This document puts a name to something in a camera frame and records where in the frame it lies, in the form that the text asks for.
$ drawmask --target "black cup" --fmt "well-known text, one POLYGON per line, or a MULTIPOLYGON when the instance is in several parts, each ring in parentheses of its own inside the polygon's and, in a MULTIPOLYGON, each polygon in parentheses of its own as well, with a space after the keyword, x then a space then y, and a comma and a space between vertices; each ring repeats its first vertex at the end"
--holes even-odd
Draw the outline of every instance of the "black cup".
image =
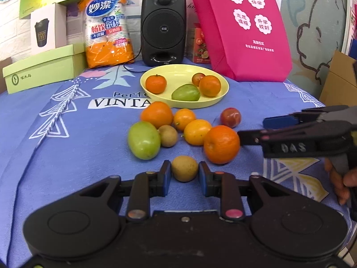
POLYGON ((37 46, 44 47, 47 44, 48 19, 43 19, 35 24, 37 46))

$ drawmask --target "black speaker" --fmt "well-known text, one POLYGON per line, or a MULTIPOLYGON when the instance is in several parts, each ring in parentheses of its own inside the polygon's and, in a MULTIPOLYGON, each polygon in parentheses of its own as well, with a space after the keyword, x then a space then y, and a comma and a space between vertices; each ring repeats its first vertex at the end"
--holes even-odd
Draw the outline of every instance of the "black speaker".
POLYGON ((141 52, 148 66, 181 63, 186 40, 186 0, 142 0, 141 52))

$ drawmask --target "pink bag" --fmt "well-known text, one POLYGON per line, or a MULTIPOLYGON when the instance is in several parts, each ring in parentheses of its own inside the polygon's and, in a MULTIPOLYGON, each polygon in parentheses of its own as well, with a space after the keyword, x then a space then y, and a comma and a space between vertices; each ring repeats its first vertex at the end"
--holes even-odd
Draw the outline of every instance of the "pink bag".
POLYGON ((236 81, 284 81, 290 48, 275 0, 193 0, 212 69, 236 81))

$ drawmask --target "human hand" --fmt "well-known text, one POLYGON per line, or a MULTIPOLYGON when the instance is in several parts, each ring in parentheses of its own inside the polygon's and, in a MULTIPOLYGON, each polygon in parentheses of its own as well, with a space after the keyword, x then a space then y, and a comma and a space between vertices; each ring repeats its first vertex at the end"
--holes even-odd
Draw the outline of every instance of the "human hand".
POLYGON ((344 205, 351 196, 348 188, 357 186, 357 168, 353 168, 342 177, 337 173, 331 161, 325 158, 325 170, 329 173, 338 202, 344 205))

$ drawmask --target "light green shoe box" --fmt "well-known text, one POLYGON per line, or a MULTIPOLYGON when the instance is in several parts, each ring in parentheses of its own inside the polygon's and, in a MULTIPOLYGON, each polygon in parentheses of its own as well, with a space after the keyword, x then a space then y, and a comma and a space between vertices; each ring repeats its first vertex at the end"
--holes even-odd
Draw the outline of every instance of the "light green shoe box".
POLYGON ((87 68, 84 44, 71 44, 45 51, 4 67, 8 93, 53 82, 70 80, 87 68))

